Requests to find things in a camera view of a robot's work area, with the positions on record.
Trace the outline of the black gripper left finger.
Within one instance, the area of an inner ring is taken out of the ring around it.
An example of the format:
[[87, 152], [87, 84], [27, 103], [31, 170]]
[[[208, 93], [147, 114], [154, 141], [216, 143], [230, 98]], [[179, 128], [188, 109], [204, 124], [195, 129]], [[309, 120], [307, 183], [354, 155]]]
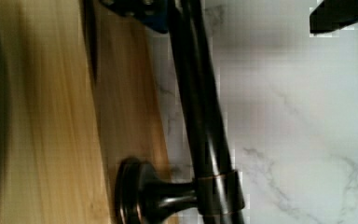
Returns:
[[99, 0], [110, 11], [121, 17], [133, 17], [145, 27], [167, 34], [168, 0]]

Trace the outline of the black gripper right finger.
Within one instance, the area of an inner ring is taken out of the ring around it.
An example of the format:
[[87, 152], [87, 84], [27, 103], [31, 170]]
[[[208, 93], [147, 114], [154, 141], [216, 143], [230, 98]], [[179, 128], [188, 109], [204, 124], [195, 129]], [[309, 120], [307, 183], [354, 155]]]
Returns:
[[358, 0], [323, 0], [310, 13], [310, 33], [330, 33], [357, 22]]

